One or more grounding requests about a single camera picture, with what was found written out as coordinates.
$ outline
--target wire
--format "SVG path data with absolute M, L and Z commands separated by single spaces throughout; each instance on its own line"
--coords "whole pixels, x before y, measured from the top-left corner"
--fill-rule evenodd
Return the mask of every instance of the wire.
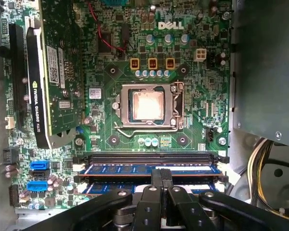
M 98 32 L 98 36 L 100 37 L 101 41 L 106 44 L 106 46 L 110 47 L 110 48 L 113 48 L 113 49 L 116 49 L 116 50 L 119 50 L 119 51 L 122 51 L 124 52 L 127 48 L 127 44 L 128 42 L 127 41 L 123 41 L 123 43 L 125 44 L 124 47 L 116 47 L 116 46 L 113 46 L 111 44 L 109 44 L 105 39 L 103 39 L 102 37 L 102 32 L 101 32 L 101 23 L 98 21 L 97 19 L 97 16 L 96 14 L 94 13 L 94 10 L 93 10 L 93 7 L 91 5 L 91 3 L 89 3 L 89 1 L 87 1 L 87 5 L 88 5 L 88 8 L 89 8 L 89 11 L 93 17 L 93 19 L 96 21 L 97 23 L 97 32 Z

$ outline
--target blue sata port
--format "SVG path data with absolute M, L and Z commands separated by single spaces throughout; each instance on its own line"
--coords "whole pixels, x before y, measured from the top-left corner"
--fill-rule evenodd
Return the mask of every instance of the blue sata port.
M 42 192 L 47 190 L 47 181 L 30 181 L 27 184 L 27 190 L 32 192 Z
M 49 160 L 37 160 L 30 163 L 30 168 L 32 170 L 47 170 L 49 169 L 49 166 Z

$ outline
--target metal lever arm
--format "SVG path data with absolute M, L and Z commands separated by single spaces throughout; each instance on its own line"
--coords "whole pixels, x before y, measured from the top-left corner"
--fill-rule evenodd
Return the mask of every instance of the metal lever arm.
M 289 220 L 220 192 L 201 193 L 199 203 L 233 221 L 239 230 L 289 231 Z
M 128 190 L 114 189 L 58 215 L 41 221 L 24 231 L 86 231 L 98 230 L 112 219 L 115 209 L 130 205 L 132 194 Z

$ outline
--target screw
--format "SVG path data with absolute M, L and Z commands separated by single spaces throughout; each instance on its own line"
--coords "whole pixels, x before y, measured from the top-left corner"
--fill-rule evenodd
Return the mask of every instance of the screw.
M 119 196 L 125 196 L 127 194 L 127 192 L 125 192 L 125 191 L 120 191 L 120 192 L 118 192 L 118 195 Z
M 218 140 L 218 143 L 222 146 L 226 145 L 227 140 L 224 137 L 220 137 L 220 139 Z
M 157 190 L 157 187 L 151 186 L 151 187 L 149 188 L 149 190 L 150 190 L 150 191 L 156 191 L 156 190 Z
M 206 192 L 204 195 L 207 197 L 213 197 L 214 196 L 214 194 L 211 192 Z
M 175 85 L 172 85 L 172 86 L 170 87 L 170 91 L 171 91 L 171 92 L 176 92 L 176 91 L 177 91 L 177 87 L 176 87 Z
M 117 102 L 114 102 L 114 103 L 112 104 L 112 108 L 113 108 L 114 110 L 119 109 L 119 104 L 118 104 Z
M 23 139 L 18 138 L 18 139 L 16 140 L 16 145 L 17 145 L 17 146 L 20 146 L 20 145 L 23 145 L 23 144 L 24 144 L 24 140 L 23 140 Z
M 78 145 L 78 146 L 81 146 L 83 143 L 82 139 L 81 138 L 77 138 L 75 139 L 75 144 Z
M 176 121 L 175 119 L 171 119 L 171 120 L 170 120 L 170 125 L 171 125 L 171 126 L 175 126 L 176 123 L 177 123 L 177 121 Z
M 275 133 L 275 137 L 276 137 L 276 139 L 279 141 L 279 140 L 281 140 L 281 133 L 280 133 L 280 131 L 277 131 L 276 133 Z
M 181 189 L 179 187 L 173 187 L 172 190 L 174 190 L 175 192 L 180 191 Z

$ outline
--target white connector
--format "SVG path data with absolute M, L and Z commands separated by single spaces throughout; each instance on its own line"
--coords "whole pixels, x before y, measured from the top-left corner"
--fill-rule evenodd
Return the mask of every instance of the white connector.
M 207 49 L 196 49 L 194 52 L 194 62 L 203 62 L 207 58 Z

